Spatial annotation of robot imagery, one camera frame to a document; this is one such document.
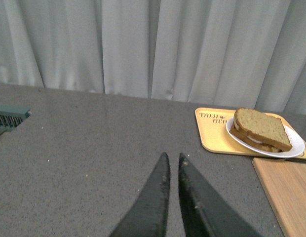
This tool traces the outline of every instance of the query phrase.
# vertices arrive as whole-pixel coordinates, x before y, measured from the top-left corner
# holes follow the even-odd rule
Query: gray countertop
[[[108,236],[162,152],[171,167],[168,237],[185,236],[180,152],[254,229],[283,236],[252,158],[202,147],[194,111],[206,105],[7,84],[0,104],[32,112],[0,137],[0,236]],[[280,115],[306,141],[306,116]]]

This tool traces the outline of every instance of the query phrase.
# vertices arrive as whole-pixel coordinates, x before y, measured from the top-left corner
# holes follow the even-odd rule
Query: plate rim
[[[241,145],[243,145],[244,147],[246,147],[246,148],[248,148],[248,149],[250,149],[250,150],[252,150],[252,151],[255,151],[255,152],[257,152],[257,153],[260,153],[260,154],[263,154],[263,155],[266,155],[266,156],[269,156],[269,157],[274,157],[274,158],[295,158],[295,157],[299,156],[300,154],[302,154],[303,151],[304,151],[305,148],[306,148],[305,142],[304,142],[304,140],[302,139],[302,137],[301,137],[296,131],[294,131],[293,129],[291,129],[291,128],[289,128],[288,126],[286,126],[286,125],[283,124],[286,133],[287,133],[287,129],[289,129],[289,130],[291,130],[291,132],[293,132],[293,133],[296,135],[296,137],[297,137],[298,139],[300,139],[300,141],[298,141],[298,142],[303,143],[303,150],[302,150],[301,152],[299,152],[299,153],[298,153],[298,151],[300,151],[300,150],[298,150],[298,151],[297,151],[296,153],[294,153],[293,155],[289,155],[289,154],[288,154],[293,148],[292,148],[290,151],[287,151],[287,152],[266,152],[266,151],[260,150],[260,149],[258,149],[258,148],[255,148],[255,147],[252,147],[252,146],[248,145],[247,143],[241,141],[240,139],[238,139],[237,137],[235,137],[233,134],[230,133],[230,128],[231,128],[232,124],[229,126],[229,128],[228,128],[228,125],[231,123],[231,120],[233,120],[233,117],[229,118],[228,121],[227,121],[227,123],[226,123],[226,130],[227,130],[228,134],[229,134],[236,142],[238,142],[239,144],[241,144]]]

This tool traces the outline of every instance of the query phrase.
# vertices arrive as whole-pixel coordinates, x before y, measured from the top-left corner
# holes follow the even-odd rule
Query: yellow tray
[[[252,151],[231,138],[226,130],[227,121],[234,116],[235,110],[223,110],[212,108],[198,108],[195,110],[201,143],[205,149],[214,153],[246,155],[254,157],[265,157],[266,155]],[[280,118],[284,125],[292,126],[281,116],[269,114]],[[306,159],[305,151],[296,158]]]

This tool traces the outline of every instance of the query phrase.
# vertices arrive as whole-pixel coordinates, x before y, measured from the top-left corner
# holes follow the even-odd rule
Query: white curtain
[[[0,0],[0,82],[306,114],[306,0]]]

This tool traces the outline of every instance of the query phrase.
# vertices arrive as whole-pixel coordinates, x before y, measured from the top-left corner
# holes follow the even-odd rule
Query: bread slice
[[[267,144],[264,144],[264,143],[258,143],[258,142],[255,142],[255,141],[251,140],[249,137],[247,137],[247,136],[243,135],[242,133],[240,133],[239,131],[237,131],[236,128],[234,127],[234,124],[232,124],[232,127],[230,129],[230,133],[232,135],[234,135],[235,137],[237,137],[238,139],[240,139],[241,141],[250,145],[251,147],[255,147],[255,148],[260,149],[260,150],[265,151],[265,152],[281,152],[281,150],[276,148],[276,147],[273,147],[271,145],[267,145]]]
[[[285,152],[292,149],[285,128],[279,118],[268,116],[253,109],[239,108],[234,113],[233,124],[236,130],[246,137]]]

